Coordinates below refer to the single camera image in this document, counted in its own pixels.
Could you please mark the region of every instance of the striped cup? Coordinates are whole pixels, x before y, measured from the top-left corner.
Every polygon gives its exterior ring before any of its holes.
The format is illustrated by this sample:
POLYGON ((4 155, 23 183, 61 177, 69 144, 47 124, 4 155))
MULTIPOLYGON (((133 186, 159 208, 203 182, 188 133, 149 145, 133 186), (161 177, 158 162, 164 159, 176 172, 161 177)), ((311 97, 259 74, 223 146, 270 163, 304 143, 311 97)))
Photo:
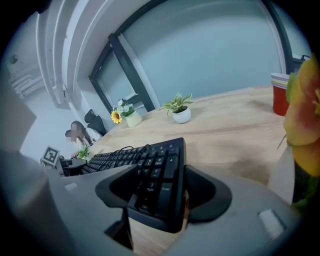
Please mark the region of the striped cup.
POLYGON ((289 108, 289 103, 286 99, 288 80, 288 74, 271 74, 271 84, 273 86, 273 111, 279 116, 284 116, 289 108))

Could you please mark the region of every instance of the light wood tabletop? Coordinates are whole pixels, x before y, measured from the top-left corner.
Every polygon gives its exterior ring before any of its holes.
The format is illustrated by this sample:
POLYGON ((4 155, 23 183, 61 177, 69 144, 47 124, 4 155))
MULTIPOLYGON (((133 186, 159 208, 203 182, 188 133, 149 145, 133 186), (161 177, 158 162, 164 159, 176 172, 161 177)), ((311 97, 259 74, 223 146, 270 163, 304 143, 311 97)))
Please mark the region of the light wood tabletop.
MULTIPOLYGON (((141 147, 183 137, 186 163, 206 171, 222 170, 267 185, 270 172, 286 148, 284 117, 273 111, 271 86, 250 87, 194 99, 191 119, 176 123, 163 108, 148 112, 134 128, 118 124, 92 147, 93 154, 126 146, 141 147)), ((156 255, 178 234, 170 234, 130 219, 134 251, 156 255)))

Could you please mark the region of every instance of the artificial flower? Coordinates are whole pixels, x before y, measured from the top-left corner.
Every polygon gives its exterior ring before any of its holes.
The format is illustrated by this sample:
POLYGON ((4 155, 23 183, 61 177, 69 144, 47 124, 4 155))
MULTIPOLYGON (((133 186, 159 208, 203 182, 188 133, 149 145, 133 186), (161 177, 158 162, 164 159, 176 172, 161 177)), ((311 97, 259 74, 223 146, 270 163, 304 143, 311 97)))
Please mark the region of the artificial flower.
POLYGON ((121 117, 121 115, 120 115, 116 110, 112 111, 112 113, 111 113, 111 119, 113 120, 113 122, 114 122, 115 124, 119 124, 119 123, 122 122, 122 117, 121 117))
POLYGON ((283 127, 297 164, 320 176, 320 67, 315 55, 306 60, 287 88, 290 107, 283 127))
POLYGON ((128 111, 129 111, 129 106, 128 106, 128 105, 125 105, 125 106, 123 107, 123 112, 126 113, 126 112, 128 112, 128 111))
POLYGON ((119 113, 119 114, 122 114, 122 112, 124 111, 124 108, 122 106, 118 106, 116 108, 116 111, 119 113))

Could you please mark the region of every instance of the keyboard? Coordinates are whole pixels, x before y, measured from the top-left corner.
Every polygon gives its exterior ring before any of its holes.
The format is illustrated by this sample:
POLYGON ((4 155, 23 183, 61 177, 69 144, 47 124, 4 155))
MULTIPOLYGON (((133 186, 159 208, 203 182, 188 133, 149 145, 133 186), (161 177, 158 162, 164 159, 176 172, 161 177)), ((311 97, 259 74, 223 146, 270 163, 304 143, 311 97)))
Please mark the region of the keyboard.
POLYGON ((181 230, 185 209, 186 143, 176 138, 149 146, 96 154, 83 174, 136 164, 137 180, 128 201, 132 219, 162 231, 181 230))

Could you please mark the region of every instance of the flower petal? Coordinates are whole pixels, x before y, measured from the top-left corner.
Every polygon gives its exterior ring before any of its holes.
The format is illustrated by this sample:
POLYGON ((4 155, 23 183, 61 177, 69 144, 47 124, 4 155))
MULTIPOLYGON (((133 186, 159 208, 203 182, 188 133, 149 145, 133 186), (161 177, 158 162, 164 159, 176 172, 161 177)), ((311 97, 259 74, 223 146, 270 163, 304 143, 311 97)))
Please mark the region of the flower petal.
POLYGON ((305 97, 314 98, 315 90, 320 87, 320 70, 316 56, 301 65, 299 73, 290 88, 290 105, 295 106, 305 101, 305 97))
POLYGON ((320 138, 320 116, 315 114, 315 108, 312 102, 289 107, 283 127, 290 144, 303 146, 320 138))
POLYGON ((296 163, 312 176, 320 176, 320 139, 312 144, 293 146, 292 153, 296 163))

